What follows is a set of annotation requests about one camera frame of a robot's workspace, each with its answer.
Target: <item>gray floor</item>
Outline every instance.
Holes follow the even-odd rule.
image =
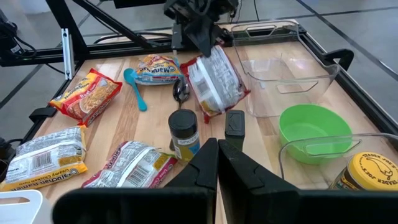
[[[88,44],[110,31],[103,27],[72,0],[66,0]],[[172,20],[162,13],[162,5],[115,9],[113,2],[93,1],[110,15],[132,30],[170,27]],[[398,54],[398,1],[397,0],[302,0],[316,11],[314,15],[296,0],[243,0],[238,22],[256,21],[256,8],[261,21],[278,18],[296,18],[327,50],[341,48],[355,52],[349,68],[352,77],[396,120],[398,120],[398,82],[377,66],[369,54],[398,71],[394,63]],[[19,37],[34,47],[51,48],[60,43],[60,29],[53,15],[42,13],[25,15],[19,0],[0,0],[0,8],[19,26]],[[335,30],[317,16],[324,17]],[[227,22],[223,16],[220,22]],[[336,30],[346,34],[344,39]],[[62,69],[62,64],[54,64]],[[46,66],[0,67],[0,136],[21,138],[32,126],[28,116],[51,99],[63,82],[63,75]],[[11,91],[22,86],[14,96]]]

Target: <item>black jar lid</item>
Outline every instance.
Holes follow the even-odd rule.
[[[189,138],[197,131],[197,116],[192,110],[180,109],[169,116],[170,132],[177,138]]]

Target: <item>instant noodle packet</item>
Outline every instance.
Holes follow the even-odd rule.
[[[181,64],[180,68],[199,102],[206,124],[211,117],[230,110],[250,93],[219,45],[211,49],[210,57],[201,55]]]
[[[0,191],[37,189],[86,171],[84,129],[64,129],[18,146]]]
[[[78,125],[88,126],[105,110],[121,87],[121,82],[115,82],[92,68],[77,86],[51,100],[49,105],[77,119]]]
[[[166,85],[183,77],[175,57],[147,55],[134,70],[134,79],[141,85]]]
[[[102,170],[82,187],[155,188],[177,163],[170,155],[139,141],[119,145]]]

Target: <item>clear plastic bin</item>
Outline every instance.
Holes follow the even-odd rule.
[[[246,74],[243,79],[252,91],[246,109],[253,116],[279,116],[290,106],[317,103],[340,71],[338,65],[319,61],[292,21],[238,25],[231,31],[237,55],[231,58]]]
[[[289,150],[301,150],[310,154],[313,147],[320,146],[332,148],[347,146],[347,150],[340,154],[311,154],[312,157],[322,158],[320,165],[301,163],[289,154]],[[355,154],[375,152],[398,164],[397,148],[398,136],[386,133],[354,134],[292,141],[284,145],[279,152],[280,167],[276,174],[300,189],[327,189]]]

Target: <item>white object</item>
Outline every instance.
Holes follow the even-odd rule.
[[[19,0],[25,14],[39,14],[50,12],[49,5],[45,0]]]
[[[1,192],[0,202],[26,198],[29,202],[0,204],[0,223],[51,224],[51,206],[38,190]]]
[[[72,36],[68,29],[61,29],[63,68],[65,79],[71,80],[75,75],[75,59],[73,59]]]

